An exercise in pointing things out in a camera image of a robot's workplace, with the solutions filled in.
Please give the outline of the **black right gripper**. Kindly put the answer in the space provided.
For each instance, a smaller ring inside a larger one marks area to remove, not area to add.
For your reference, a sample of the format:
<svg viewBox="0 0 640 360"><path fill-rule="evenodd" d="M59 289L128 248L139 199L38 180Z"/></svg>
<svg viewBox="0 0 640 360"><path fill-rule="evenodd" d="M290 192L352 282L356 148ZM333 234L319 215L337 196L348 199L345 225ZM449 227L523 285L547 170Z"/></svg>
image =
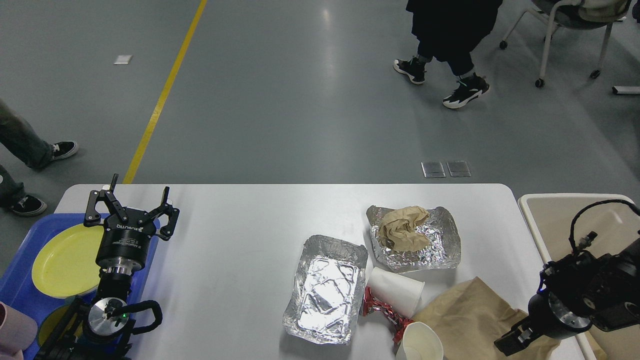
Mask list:
<svg viewBox="0 0 640 360"><path fill-rule="evenodd" d="M506 357L526 349L538 338L564 340L592 328L588 317L569 310L553 292L537 293L528 303L529 317L518 321L505 335L494 341L494 346Z"/></svg>

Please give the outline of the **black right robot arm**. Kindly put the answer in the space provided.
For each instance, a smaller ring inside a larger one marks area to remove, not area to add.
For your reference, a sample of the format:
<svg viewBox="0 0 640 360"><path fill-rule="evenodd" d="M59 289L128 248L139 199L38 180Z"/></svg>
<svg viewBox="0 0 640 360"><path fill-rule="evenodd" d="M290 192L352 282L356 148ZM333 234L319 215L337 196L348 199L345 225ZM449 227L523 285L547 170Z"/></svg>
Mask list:
<svg viewBox="0 0 640 360"><path fill-rule="evenodd" d="M587 210L605 204L623 204L634 214L639 208L624 199L590 203L574 215L567 240L571 251L542 267L528 316L494 341L505 356L519 353L538 338L564 340L592 326L604 332L639 324L639 241L620 253L595 257L588 251L598 234L590 231L576 240L575 227Z"/></svg>

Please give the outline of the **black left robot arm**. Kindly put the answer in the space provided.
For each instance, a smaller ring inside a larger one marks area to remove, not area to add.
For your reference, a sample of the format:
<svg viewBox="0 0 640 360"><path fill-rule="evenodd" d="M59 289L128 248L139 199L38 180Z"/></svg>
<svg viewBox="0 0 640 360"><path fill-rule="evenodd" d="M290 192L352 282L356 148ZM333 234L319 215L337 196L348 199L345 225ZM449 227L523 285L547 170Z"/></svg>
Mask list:
<svg viewBox="0 0 640 360"><path fill-rule="evenodd" d="M146 268L153 238L168 241L174 234L179 209L163 189L160 205L152 210L121 205L115 196L118 174L108 187L91 191L83 218L85 227L101 227L95 262L99 283L90 301L75 296L34 356L37 360L125 360L130 338L151 332L163 321L157 301L132 301L136 272Z"/></svg>

